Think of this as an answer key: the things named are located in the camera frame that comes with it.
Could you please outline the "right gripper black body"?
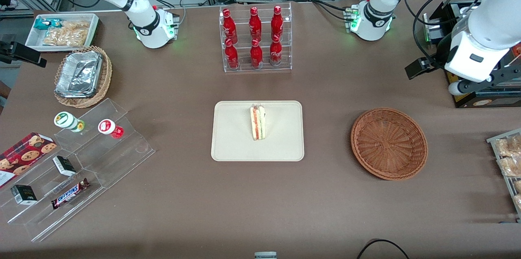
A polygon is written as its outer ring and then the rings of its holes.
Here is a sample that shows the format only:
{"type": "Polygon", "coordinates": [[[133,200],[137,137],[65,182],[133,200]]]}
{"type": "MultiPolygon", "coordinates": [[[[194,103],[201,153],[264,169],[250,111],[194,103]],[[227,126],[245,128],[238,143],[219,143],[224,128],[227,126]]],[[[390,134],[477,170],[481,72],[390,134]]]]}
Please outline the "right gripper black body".
{"type": "Polygon", "coordinates": [[[16,34],[0,35],[0,62],[3,64],[11,64],[13,57],[11,56],[11,42],[16,38],[16,34]]]}

